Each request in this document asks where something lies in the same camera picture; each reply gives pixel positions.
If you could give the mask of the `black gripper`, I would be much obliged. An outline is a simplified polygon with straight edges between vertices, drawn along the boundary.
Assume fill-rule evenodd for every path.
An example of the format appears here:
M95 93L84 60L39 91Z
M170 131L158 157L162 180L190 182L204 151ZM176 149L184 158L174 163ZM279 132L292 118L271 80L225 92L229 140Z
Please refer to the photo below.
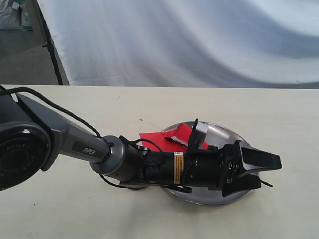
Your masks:
M192 187L202 187L222 191L222 197L227 197L259 189L259 176L251 174L279 169L282 169L279 155L247 147L243 141L222 148L210 145L206 149L187 151L180 182L172 189L191 192Z

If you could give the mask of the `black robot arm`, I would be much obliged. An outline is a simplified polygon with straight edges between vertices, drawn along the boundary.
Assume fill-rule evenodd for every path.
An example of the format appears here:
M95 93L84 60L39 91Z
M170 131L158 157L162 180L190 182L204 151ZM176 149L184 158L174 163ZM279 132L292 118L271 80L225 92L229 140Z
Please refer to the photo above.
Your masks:
M28 87L0 90L0 188L6 190L47 171L58 155L88 161L104 181L119 188L159 186L182 193L193 187L223 197L263 185L259 172L282 168L278 155L249 148L240 140L201 148L195 121L186 152L164 151L143 138L101 136L82 118Z

